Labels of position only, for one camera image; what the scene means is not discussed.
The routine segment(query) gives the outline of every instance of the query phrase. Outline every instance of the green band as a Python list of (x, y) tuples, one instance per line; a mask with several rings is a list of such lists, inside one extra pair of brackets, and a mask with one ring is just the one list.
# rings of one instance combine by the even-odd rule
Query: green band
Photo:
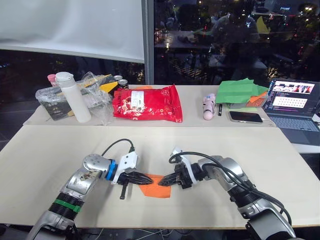
[(55, 203), (55, 204), (59, 204), (59, 205), (61, 205), (61, 206), (64, 206), (64, 207), (66, 207), (66, 208), (68, 208), (68, 209), (71, 209), (71, 210), (73, 210), (73, 211), (76, 212), (76, 213), (79, 213), (79, 212), (80, 212), (80, 209), (81, 209), (81, 206), (75, 206), (75, 205), (72, 205), (71, 203), (68, 203), (68, 202), (66, 202), (66, 201), (62, 201), (62, 200), (60, 200), (60, 199), (56, 199), (56, 200), (54, 201), (54, 203)]

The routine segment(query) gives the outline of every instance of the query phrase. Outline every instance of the glass window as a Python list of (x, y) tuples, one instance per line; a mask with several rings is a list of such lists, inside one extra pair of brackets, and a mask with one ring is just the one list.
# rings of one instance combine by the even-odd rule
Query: glass window
[(154, 83), (319, 81), (318, 0), (155, 0)]
[(129, 84), (145, 84), (145, 65), (92, 57), (0, 50), (0, 103), (35, 100), (38, 89), (51, 87), (49, 74), (69, 72), (76, 81), (87, 72), (122, 75)]

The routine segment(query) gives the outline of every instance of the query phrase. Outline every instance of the plastic bag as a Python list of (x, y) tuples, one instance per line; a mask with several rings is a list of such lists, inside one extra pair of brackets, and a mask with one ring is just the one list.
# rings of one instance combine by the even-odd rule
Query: plastic bag
[[(113, 107), (112, 96), (100, 90), (100, 85), (112, 81), (115, 79), (111, 75), (94, 75), (89, 71), (76, 82), (90, 113), (99, 118), (102, 125), (112, 122)], [(59, 86), (39, 89), (35, 98), (55, 121), (74, 115)]]
[(92, 115), (108, 125), (113, 120), (112, 96), (102, 91), (100, 85), (109, 82), (108, 77), (87, 72), (77, 84), (81, 84), (81, 94)]
[(179, 95), (174, 85), (162, 89), (119, 89), (114, 92), (113, 115), (132, 120), (182, 123)]

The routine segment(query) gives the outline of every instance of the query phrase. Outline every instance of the white projector screen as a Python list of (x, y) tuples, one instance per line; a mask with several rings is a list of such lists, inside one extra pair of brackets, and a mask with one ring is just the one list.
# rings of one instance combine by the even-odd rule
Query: white projector screen
[(0, 49), (143, 63), (141, 0), (0, 0)]

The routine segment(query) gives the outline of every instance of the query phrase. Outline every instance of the green paper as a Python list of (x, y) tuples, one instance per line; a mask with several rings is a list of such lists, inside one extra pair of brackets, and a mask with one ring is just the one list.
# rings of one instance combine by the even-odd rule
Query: green paper
[(259, 96), (267, 90), (267, 87), (256, 85), (248, 78), (239, 81), (223, 81), (219, 86), (215, 102), (244, 104), (251, 96)]

